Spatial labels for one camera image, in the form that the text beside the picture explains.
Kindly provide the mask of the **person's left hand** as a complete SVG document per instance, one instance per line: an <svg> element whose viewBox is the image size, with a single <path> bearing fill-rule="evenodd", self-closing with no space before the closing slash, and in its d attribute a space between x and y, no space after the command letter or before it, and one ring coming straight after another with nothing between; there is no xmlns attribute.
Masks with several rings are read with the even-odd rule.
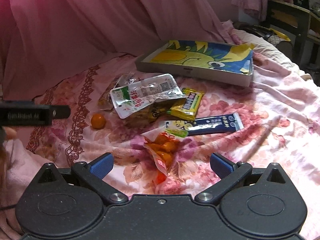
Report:
<svg viewBox="0 0 320 240"><path fill-rule="evenodd" d="M1 140L11 140L17 137L17 132L10 127L1 126Z"/></svg>

